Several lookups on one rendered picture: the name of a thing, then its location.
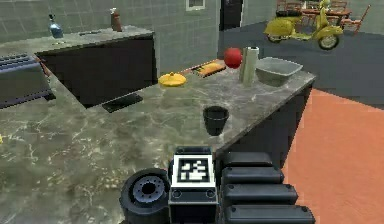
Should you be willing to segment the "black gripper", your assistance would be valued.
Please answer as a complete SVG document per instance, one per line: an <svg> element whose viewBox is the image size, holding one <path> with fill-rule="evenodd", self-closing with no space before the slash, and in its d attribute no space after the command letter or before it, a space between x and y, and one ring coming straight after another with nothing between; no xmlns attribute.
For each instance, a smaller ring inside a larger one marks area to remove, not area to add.
<svg viewBox="0 0 384 224"><path fill-rule="evenodd" d="M124 213L122 224L169 224L167 172L147 168L124 183L119 198Z"/></svg>

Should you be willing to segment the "brown wooden chair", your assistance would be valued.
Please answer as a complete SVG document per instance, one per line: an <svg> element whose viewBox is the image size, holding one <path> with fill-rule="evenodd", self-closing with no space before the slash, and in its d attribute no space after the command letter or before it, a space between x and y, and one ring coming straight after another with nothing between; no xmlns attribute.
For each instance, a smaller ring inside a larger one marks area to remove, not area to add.
<svg viewBox="0 0 384 224"><path fill-rule="evenodd" d="M300 2L277 0L275 14L277 17L299 17L302 15L301 7Z"/></svg>
<svg viewBox="0 0 384 224"><path fill-rule="evenodd" d="M366 7L364 13L359 18L357 18L357 19L352 19L352 18L344 18L344 19L342 19L341 20L341 25L343 27L345 27L345 26L354 27L353 34L356 35L359 32L359 30L360 30L360 28L362 26L362 23L363 23L366 15L367 15L367 13L369 12L370 8L371 8L371 5L368 5Z"/></svg>

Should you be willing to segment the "marble kitchen counter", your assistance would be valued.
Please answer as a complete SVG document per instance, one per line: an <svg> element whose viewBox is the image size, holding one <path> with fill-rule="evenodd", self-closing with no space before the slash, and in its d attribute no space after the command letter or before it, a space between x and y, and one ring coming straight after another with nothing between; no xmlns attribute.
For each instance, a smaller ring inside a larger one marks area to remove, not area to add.
<svg viewBox="0 0 384 224"><path fill-rule="evenodd" d="M145 88L141 102L109 113L84 108L52 77L55 100L0 111L0 224L120 224L123 182L165 167L179 145L223 153L252 128L277 124L284 154L314 80L300 71L280 87L245 87L234 72L190 73L182 87ZM229 112L219 136L206 131L209 106Z"/></svg>

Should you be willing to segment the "black flat remote control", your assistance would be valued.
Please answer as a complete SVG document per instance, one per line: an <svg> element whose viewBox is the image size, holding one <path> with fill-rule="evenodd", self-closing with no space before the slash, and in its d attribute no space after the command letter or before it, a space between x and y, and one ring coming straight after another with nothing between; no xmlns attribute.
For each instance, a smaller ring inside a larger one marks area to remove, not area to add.
<svg viewBox="0 0 384 224"><path fill-rule="evenodd" d="M102 107L106 111L108 111L109 113L113 113L113 112L120 110L122 108L136 104L142 100L143 100L143 98L140 95L138 95L136 93L131 93L131 94L128 94L126 96L120 97L118 99L109 101L109 102L103 104Z"/></svg>

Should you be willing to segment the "black cup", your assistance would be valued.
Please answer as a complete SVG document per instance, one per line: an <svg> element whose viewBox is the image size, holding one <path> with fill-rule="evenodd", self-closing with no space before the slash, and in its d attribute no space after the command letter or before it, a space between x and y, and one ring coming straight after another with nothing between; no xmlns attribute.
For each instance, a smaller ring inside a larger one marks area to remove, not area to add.
<svg viewBox="0 0 384 224"><path fill-rule="evenodd" d="M205 128L211 136L219 136L229 118L229 112L221 106L209 106L203 110Z"/></svg>

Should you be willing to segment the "yellow round lid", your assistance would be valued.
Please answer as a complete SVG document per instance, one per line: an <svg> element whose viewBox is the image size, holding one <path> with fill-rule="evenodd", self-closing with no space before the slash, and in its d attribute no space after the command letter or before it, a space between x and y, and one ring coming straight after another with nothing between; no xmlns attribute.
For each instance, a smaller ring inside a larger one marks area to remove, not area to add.
<svg viewBox="0 0 384 224"><path fill-rule="evenodd" d="M166 87L178 87L185 84L187 81L186 77L179 73L170 72L162 75L158 82Z"/></svg>

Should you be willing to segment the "orange bread on board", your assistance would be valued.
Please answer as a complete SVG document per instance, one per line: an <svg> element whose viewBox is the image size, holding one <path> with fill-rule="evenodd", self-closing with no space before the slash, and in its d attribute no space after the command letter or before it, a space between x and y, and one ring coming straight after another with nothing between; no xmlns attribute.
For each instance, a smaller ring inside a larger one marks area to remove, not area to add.
<svg viewBox="0 0 384 224"><path fill-rule="evenodd" d="M226 69L226 65L218 61L209 62L192 69L192 72L200 77L208 77Z"/></svg>

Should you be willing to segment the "red ball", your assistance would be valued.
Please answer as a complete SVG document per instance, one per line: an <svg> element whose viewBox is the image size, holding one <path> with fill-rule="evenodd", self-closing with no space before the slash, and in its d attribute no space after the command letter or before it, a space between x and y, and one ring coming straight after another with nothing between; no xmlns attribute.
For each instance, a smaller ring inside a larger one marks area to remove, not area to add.
<svg viewBox="0 0 384 224"><path fill-rule="evenodd" d="M228 48L224 52L224 62L227 67L236 69L242 62L242 52L239 48Z"/></svg>

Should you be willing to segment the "brown bottle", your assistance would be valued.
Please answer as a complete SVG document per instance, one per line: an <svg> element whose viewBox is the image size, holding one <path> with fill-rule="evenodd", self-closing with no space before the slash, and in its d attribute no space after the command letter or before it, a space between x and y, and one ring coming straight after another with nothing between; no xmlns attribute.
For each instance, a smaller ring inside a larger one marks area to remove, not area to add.
<svg viewBox="0 0 384 224"><path fill-rule="evenodd" d="M121 32L121 22L120 22L120 14L117 12L116 8L111 8L111 27L113 31Z"/></svg>

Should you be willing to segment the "grey bowl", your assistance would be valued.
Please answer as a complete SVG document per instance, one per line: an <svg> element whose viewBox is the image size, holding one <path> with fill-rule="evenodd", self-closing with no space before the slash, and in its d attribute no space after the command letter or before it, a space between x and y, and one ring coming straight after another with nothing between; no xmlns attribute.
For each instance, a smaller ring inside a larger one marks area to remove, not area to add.
<svg viewBox="0 0 384 224"><path fill-rule="evenodd" d="M285 59L265 57L256 63L256 75L264 84L279 87L285 84L292 75L301 71L303 66Z"/></svg>

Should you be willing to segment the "blue glass bottle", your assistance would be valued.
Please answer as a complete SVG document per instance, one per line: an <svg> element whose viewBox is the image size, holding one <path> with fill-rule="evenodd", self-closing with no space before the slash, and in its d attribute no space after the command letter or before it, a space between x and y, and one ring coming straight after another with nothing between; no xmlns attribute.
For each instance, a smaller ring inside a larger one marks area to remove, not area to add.
<svg viewBox="0 0 384 224"><path fill-rule="evenodd" d="M62 38L63 37L63 30L62 30L61 26L55 21L53 14L49 15L49 20L50 20L49 29L50 29L52 36L55 39Z"/></svg>

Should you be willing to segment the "white framed window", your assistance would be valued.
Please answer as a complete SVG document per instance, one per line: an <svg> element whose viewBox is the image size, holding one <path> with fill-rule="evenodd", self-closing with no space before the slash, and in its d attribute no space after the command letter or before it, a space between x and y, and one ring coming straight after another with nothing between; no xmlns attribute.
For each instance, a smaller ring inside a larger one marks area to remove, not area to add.
<svg viewBox="0 0 384 224"><path fill-rule="evenodd" d="M187 11L198 11L206 8L205 0L186 0Z"/></svg>

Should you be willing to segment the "dark room door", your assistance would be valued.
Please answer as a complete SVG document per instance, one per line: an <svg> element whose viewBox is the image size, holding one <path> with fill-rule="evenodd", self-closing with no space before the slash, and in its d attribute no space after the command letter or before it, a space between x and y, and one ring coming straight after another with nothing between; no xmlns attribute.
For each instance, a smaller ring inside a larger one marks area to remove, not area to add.
<svg viewBox="0 0 384 224"><path fill-rule="evenodd" d="M219 30L240 26L243 0L221 0Z"/></svg>

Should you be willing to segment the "yellow scooter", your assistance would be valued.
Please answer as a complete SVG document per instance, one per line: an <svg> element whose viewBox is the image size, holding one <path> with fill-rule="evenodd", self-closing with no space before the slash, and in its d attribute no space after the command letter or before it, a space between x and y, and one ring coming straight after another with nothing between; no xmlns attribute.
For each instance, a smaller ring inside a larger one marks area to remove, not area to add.
<svg viewBox="0 0 384 224"><path fill-rule="evenodd" d="M330 0L320 0L318 13L314 16L314 24L303 24L305 13L302 9L286 9L275 13L264 29L264 34L271 43L280 43L285 40L309 41L314 40L322 50L332 50L340 42L343 29L332 25L327 18L327 7Z"/></svg>

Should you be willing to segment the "brown wooden table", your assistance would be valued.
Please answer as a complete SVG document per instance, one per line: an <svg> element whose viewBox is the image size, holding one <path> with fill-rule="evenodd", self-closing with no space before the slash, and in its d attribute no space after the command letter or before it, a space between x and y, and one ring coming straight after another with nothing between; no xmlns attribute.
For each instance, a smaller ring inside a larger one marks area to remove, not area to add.
<svg viewBox="0 0 384 224"><path fill-rule="evenodd" d="M315 14L318 15L320 13L319 9L302 9L301 12L303 14ZM350 16L352 11L350 9L345 9L343 11L335 11L335 10L327 10L326 15L327 16L335 16L338 19L347 18Z"/></svg>

